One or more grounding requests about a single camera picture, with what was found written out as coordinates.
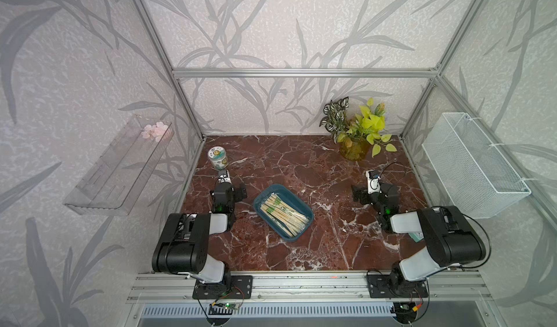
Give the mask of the teal storage box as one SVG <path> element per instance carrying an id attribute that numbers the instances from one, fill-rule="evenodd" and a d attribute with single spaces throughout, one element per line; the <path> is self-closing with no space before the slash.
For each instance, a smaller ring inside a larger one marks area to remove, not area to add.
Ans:
<path id="1" fill-rule="evenodd" d="M 314 221 L 312 209 L 281 184 L 273 184 L 259 194 L 253 208 L 286 242 L 297 241 Z"/>

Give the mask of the small teal alarm clock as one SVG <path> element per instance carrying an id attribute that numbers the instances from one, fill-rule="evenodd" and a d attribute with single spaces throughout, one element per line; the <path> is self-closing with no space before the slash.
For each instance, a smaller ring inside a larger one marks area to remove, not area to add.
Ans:
<path id="1" fill-rule="evenodd" d="M 415 241 L 420 242 L 424 239 L 424 235 L 421 232 L 410 233 L 409 236 Z"/>

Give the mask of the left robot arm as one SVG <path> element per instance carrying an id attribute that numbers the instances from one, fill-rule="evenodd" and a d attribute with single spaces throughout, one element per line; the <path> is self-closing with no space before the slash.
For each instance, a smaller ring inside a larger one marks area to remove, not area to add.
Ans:
<path id="1" fill-rule="evenodd" d="M 208 253 L 211 235 L 230 231 L 236 221 L 235 205 L 247 198 L 242 183 L 219 182 L 211 192 L 213 209 L 209 213 L 173 213 L 168 216 L 152 255 L 155 273 L 187 275 L 201 283 L 227 281 L 227 264 Z"/>

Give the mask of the potted green plant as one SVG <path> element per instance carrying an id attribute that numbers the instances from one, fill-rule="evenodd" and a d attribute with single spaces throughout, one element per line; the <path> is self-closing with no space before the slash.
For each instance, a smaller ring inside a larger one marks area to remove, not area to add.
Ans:
<path id="1" fill-rule="evenodd" d="M 386 131 L 385 104 L 374 105 L 374 99 L 370 98 L 360 106 L 360 112 L 349 117 L 349 101 L 346 96 L 325 104 L 324 117 L 319 123 L 332 135 L 341 156 L 358 162 L 364 160 L 368 153 L 375 157 L 382 151 L 396 152 L 393 135 Z"/>

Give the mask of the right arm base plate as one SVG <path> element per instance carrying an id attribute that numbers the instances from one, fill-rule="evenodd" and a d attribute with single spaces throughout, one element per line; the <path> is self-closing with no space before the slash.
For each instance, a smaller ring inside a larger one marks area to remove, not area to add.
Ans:
<path id="1" fill-rule="evenodd" d="M 429 297 L 426 281 L 407 281 L 402 273 L 384 274 L 378 270 L 366 273 L 366 282 L 370 298 L 384 299 L 423 299 Z"/>

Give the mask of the aluminium front rail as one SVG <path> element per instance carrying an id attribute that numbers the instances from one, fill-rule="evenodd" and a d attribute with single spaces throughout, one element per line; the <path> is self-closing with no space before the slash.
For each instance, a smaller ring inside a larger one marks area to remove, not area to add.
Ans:
<path id="1" fill-rule="evenodd" d="M 238 272 L 238 276 L 252 276 L 248 289 L 233 291 L 227 299 L 232 302 L 460 302 L 492 301 L 493 297 L 483 277 L 477 271 L 445 271 L 432 276 L 423 285 L 429 289 L 429 297 L 414 293 L 411 297 L 392 297 L 384 289 L 384 295 L 372 298 L 367 282 L 367 272 L 356 271 L 261 271 Z M 139 274 L 129 292 L 126 302 L 139 303 L 195 303 L 193 297 L 195 280 L 186 276 L 166 274 Z"/>

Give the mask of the clear acrylic wall shelf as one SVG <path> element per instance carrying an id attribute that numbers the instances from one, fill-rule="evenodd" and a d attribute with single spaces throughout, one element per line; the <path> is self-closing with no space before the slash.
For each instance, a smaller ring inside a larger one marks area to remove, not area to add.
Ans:
<path id="1" fill-rule="evenodd" d="M 140 137 L 146 125 L 159 121 L 171 127 L 171 132 L 162 141 Z M 63 205 L 79 215 L 128 215 L 173 136 L 171 121 L 133 115 L 65 197 Z"/>

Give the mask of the small printed tin can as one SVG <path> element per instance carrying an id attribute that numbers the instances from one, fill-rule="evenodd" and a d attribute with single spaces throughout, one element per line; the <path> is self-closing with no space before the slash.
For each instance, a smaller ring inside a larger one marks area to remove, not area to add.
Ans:
<path id="1" fill-rule="evenodd" d="M 228 167 L 229 160 L 223 147 L 210 148 L 207 157 L 216 170 L 226 170 Z"/>

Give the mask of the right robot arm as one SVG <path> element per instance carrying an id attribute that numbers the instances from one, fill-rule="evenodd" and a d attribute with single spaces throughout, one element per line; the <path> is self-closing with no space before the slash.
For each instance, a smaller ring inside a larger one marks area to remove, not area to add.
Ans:
<path id="1" fill-rule="evenodd" d="M 391 286 L 421 283 L 449 267 L 484 260 L 486 246 L 466 216 L 455 206 L 437 206 L 400 212 L 398 188 L 372 180 L 367 187 L 352 186 L 352 198 L 371 205 L 381 229 L 391 234 L 421 234 L 425 247 L 393 265 Z"/>

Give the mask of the pink flower decoration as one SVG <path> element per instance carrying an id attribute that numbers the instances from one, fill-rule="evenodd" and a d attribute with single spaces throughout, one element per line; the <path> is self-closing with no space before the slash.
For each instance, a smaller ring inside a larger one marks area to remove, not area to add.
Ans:
<path id="1" fill-rule="evenodd" d="M 160 142 L 164 139 L 166 134 L 171 132 L 171 127 L 168 124 L 165 124 L 163 121 L 156 122 L 152 125 L 146 125 L 140 137 L 146 140 L 154 140 L 156 142 Z"/>

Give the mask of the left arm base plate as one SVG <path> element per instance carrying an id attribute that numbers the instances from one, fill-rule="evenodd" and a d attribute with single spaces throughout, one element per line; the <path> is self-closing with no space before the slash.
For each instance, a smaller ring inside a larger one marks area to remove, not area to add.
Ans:
<path id="1" fill-rule="evenodd" d="M 250 299 L 253 288 L 253 276 L 225 276 L 220 283 L 201 283 L 196 281 L 194 299 Z"/>

